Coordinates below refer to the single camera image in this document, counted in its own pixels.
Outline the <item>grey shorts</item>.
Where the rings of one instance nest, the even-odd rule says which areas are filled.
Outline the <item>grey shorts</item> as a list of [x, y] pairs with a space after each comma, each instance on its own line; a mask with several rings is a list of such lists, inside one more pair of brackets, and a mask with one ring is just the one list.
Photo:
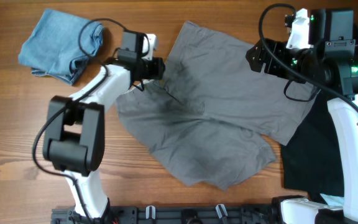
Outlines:
[[116, 100], [121, 124], [186, 185], [222, 190], [274, 162], [265, 138], [287, 144], [313, 86], [254, 72], [250, 44], [185, 22], [161, 80]]

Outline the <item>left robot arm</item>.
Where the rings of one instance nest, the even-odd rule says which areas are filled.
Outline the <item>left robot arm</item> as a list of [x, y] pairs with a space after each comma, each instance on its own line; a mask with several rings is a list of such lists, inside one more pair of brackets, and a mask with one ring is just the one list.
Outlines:
[[99, 73], [69, 97], [54, 96], [48, 107], [43, 157], [64, 176], [75, 199], [68, 214], [72, 223], [114, 223], [99, 166], [105, 150], [105, 114], [132, 86], [161, 79], [163, 59], [154, 57], [158, 38], [134, 31], [123, 33], [122, 45], [102, 64]]

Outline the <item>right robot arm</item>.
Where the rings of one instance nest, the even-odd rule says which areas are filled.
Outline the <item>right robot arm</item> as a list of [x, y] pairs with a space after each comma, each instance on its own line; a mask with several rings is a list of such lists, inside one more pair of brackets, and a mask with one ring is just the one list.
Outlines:
[[287, 42], [265, 37], [246, 53], [255, 72], [308, 82], [326, 92], [339, 141], [344, 203], [330, 206], [301, 196], [272, 200], [272, 223], [358, 223], [358, 35], [349, 8], [293, 10]]

